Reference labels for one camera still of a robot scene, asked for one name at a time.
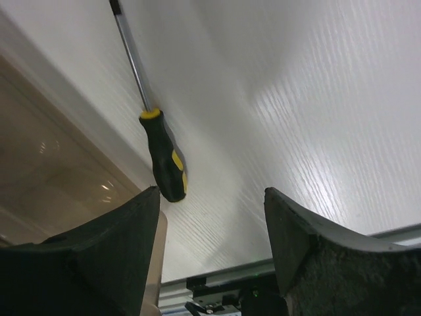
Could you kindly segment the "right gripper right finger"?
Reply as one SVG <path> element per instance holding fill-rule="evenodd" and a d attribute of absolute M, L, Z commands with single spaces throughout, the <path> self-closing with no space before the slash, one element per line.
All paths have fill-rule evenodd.
<path fill-rule="evenodd" d="M 275 188 L 264 214 L 290 315 L 419 315 L 420 249 L 349 230 Z"/>

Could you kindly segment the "yellow-black screwdriver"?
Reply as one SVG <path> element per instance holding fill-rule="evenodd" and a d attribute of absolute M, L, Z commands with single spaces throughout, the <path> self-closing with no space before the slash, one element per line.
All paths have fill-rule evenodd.
<path fill-rule="evenodd" d="M 155 182 L 167 201 L 179 202 L 187 194 L 187 175 L 184 162 L 166 128 L 164 112 L 153 103 L 151 88 L 137 53 L 123 6 L 118 0 L 110 1 L 109 4 L 143 102 L 139 123 L 147 135 Z"/>

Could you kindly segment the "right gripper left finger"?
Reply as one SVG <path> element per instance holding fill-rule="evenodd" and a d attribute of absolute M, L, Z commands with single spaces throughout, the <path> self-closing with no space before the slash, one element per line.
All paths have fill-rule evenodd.
<path fill-rule="evenodd" d="M 2 315 L 139 315 L 160 192 L 39 244 L 1 249 Z"/>

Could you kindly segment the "beige toolbox with smoky lid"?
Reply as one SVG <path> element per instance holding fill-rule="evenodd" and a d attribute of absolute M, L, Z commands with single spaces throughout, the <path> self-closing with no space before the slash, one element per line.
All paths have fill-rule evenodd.
<path fill-rule="evenodd" d="M 1 249 L 42 243 L 124 205 L 144 190 L 1 59 Z M 160 199 L 139 315 L 160 314 L 166 230 Z"/>

